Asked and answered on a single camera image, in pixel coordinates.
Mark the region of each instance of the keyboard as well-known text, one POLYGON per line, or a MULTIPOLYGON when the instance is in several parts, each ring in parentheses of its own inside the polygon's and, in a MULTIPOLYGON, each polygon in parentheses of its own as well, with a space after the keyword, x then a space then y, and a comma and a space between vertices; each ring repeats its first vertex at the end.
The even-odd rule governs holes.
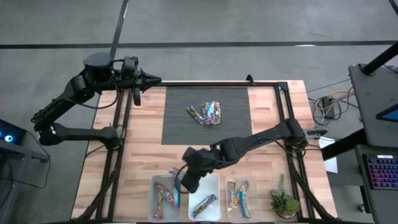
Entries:
POLYGON ((398 190, 398 157, 363 155, 372 189, 398 190))

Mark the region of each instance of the clear plastic tray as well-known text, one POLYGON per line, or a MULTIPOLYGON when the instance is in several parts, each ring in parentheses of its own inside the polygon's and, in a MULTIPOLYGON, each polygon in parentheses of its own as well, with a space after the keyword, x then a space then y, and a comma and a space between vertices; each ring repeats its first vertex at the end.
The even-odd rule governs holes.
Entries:
POLYGON ((150 195, 149 195, 149 213, 148 220, 152 223, 163 223, 163 222, 178 222, 181 218, 181 205, 180 208, 174 208, 171 203, 168 203, 166 199, 163 201, 163 219, 156 220, 154 215, 157 210, 157 189, 155 186, 156 182, 163 184, 167 190, 172 194, 173 190, 173 179, 172 175, 155 175, 150 180, 150 195))
POLYGON ((194 194, 189 194, 188 217, 195 222, 216 222, 221 218, 220 204, 220 177, 217 174, 208 174, 199 180, 198 190, 194 194), (194 218, 192 212, 195 207, 211 194, 214 194, 217 200, 194 218))
POLYGON ((226 210, 228 219, 231 223, 254 223, 259 221, 259 203, 257 194, 256 178, 251 175, 229 175, 225 178, 225 192, 226 192, 226 210), (250 218, 244 218, 242 215, 241 203, 238 202, 238 206, 231 208, 229 206, 229 188, 228 181, 235 180, 235 193, 239 190, 241 184, 247 180, 249 187, 246 191, 246 206, 250 213, 250 218))

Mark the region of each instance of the wooden tabletop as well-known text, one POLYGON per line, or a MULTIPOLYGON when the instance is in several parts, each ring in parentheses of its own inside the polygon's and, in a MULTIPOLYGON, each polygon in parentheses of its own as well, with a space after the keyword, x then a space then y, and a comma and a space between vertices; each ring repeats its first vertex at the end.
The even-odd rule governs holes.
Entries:
MULTIPOLYGON (((289 83, 295 118, 303 129, 313 128, 304 82, 301 80, 286 82, 289 83)), ((249 87, 248 94, 253 134, 279 124, 280 119, 275 92, 272 87, 249 87)), ((99 101, 99 106, 111 103, 115 95, 114 91, 104 92, 99 101)), ((166 174, 171 167, 184 165, 181 158, 188 146, 161 145, 165 96, 166 87, 152 87, 141 95, 142 106, 132 104, 114 211, 114 222, 148 222, 150 179, 154 175, 166 174)), ((286 108, 284 108, 284 111, 285 117, 289 117, 286 108)), ((114 112, 115 106, 105 110, 98 110, 94 128, 109 126, 113 120, 114 112)), ((100 145, 100 142, 91 142, 88 146, 88 152, 100 145)), ((191 147, 196 149, 208 148, 208 146, 191 147)), ((90 154, 85 159, 72 218, 82 214, 98 193, 105 159, 105 148, 90 154)), ((326 210, 336 217, 336 208, 321 152, 307 151, 304 161, 311 191, 326 210)), ((277 188, 280 174, 285 174, 285 186, 288 193, 292 195, 286 155, 277 144, 268 144, 250 151, 236 165, 222 170, 215 170, 215 173, 220 176, 220 222, 228 222, 224 180, 231 174, 253 175, 256 178, 261 213, 260 221, 284 221, 271 210, 270 206, 271 196, 269 191, 277 188)), ((301 190, 300 198, 303 214, 307 217, 308 213, 301 190)), ((108 201, 109 197, 107 196, 104 204, 105 214, 108 211, 108 201)), ((180 221, 189 222, 188 195, 182 195, 181 205, 182 215, 180 221)))

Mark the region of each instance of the concrete floor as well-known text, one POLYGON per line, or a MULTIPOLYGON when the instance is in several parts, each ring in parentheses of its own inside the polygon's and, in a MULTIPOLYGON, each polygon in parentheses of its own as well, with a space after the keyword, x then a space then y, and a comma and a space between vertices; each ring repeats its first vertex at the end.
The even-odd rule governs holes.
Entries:
MULTIPOLYGON (((122 0, 2 0, 2 44, 111 43, 122 0)), ((331 41, 398 39, 398 17, 388 1, 372 0, 138 0, 130 1, 120 43, 206 41, 331 41)), ((118 49, 116 58, 139 57, 142 68, 164 80, 304 80, 308 90, 344 80, 348 66, 366 63, 386 45, 334 47, 240 47, 118 49)), ((0 50, 0 118, 32 131, 29 121, 83 68, 89 54, 109 49, 0 50)), ((347 90, 349 82, 309 94, 321 97, 347 90)), ((95 105, 98 97, 89 103, 95 105)), ((74 107, 59 119, 69 127, 90 128, 94 110, 74 107)), ((342 138, 361 128, 350 108, 323 127, 342 138)), ((27 141, 36 150, 38 147, 27 141)), ((87 142, 48 147, 52 167, 43 190, 24 186, 13 223, 47 223, 70 218, 87 142)), ((340 163, 352 156, 339 157, 340 163)), ((36 164, 26 181, 41 184, 45 164, 36 164)), ((356 211, 359 188, 341 185, 343 174, 329 175, 340 218, 372 222, 356 211)))

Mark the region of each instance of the white paper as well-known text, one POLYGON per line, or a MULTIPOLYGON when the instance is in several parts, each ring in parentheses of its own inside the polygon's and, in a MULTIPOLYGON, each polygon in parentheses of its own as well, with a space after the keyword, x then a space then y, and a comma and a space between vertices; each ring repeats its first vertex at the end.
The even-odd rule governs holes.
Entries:
MULTIPOLYGON (((321 137, 319 139, 319 147, 321 147, 321 149, 333 143, 335 143, 335 140, 331 138, 321 137)), ((337 174, 337 159, 335 157, 328 159, 325 161, 325 167, 326 171, 337 174)))

